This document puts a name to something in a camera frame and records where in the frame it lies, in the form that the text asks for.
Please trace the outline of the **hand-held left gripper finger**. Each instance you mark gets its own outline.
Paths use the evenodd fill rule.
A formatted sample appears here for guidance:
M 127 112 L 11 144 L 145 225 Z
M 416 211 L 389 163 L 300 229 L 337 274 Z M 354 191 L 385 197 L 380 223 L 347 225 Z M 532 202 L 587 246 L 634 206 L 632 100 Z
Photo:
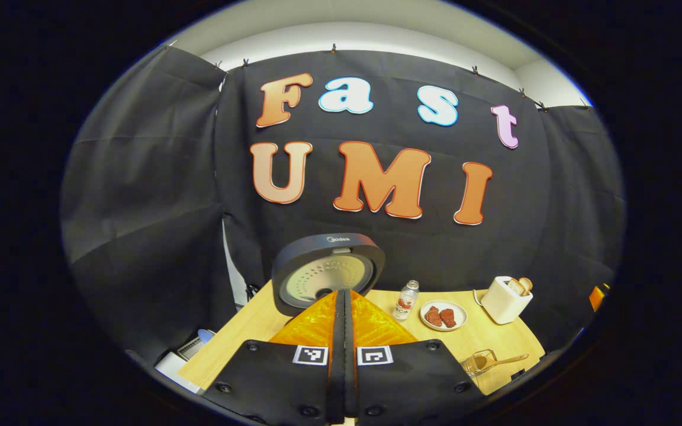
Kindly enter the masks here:
M 354 291 L 345 321 L 345 411 L 358 425 L 455 425 L 487 404 L 443 341 L 416 339 Z
M 336 291 L 325 346 L 246 340 L 203 397 L 266 425 L 342 423 L 346 392 L 346 290 Z

